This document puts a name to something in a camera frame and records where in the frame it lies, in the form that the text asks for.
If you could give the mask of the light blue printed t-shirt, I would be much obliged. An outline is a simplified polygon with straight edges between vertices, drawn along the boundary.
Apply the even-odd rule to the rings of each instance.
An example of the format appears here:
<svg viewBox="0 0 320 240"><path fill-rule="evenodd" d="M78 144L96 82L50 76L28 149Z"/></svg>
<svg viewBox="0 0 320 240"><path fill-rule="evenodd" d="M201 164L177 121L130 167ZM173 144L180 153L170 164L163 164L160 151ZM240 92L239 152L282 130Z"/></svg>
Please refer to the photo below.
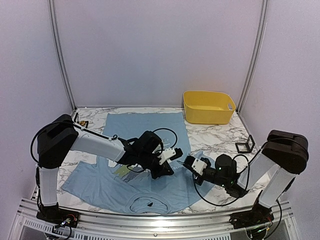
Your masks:
<svg viewBox="0 0 320 240"><path fill-rule="evenodd" d="M102 133L127 140L153 130L165 147L175 146L183 152L170 163L173 175L152 179L149 170L141 172L137 165L132 171L121 164L111 166L98 156L95 164L80 161L61 188L89 205L128 215L171 214L198 202L192 173L180 164L191 153L182 112L109 113Z"/></svg>

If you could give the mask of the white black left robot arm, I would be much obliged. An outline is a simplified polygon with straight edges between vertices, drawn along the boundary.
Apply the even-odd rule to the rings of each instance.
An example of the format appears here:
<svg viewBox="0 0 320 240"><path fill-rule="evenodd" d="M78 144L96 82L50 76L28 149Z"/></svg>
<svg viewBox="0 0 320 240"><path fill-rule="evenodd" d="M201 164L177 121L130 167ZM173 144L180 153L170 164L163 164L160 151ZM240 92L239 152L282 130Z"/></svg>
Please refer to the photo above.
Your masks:
<svg viewBox="0 0 320 240"><path fill-rule="evenodd" d="M61 209L57 200L57 178L59 167L70 151L80 151L106 158L118 164L131 167L139 165L149 170L151 177L157 179L171 176L174 171L168 161L182 156L181 149L175 146L166 148L155 131L145 131L138 138L125 140L105 136L91 131L63 114L41 128L33 137L37 144L35 180L38 187L36 217L58 225L77 225L80 214Z"/></svg>

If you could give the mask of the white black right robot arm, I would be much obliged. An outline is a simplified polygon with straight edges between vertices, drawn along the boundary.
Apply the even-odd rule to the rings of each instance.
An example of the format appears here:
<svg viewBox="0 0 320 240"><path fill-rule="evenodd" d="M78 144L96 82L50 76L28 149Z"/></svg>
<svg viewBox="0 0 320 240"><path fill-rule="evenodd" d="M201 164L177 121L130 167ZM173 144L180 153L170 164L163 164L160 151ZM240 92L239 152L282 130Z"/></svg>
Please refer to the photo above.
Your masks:
<svg viewBox="0 0 320 240"><path fill-rule="evenodd" d="M236 159L226 154L216 158L214 167L208 158L191 155L185 158L183 166L192 172L195 185L212 183L224 188L236 199L244 197L272 167L277 168L269 184L257 196L252 209L231 215L230 223L235 228L241 228L274 220L273 204L307 167L308 146L307 138L301 134L272 130L241 172L237 171Z"/></svg>

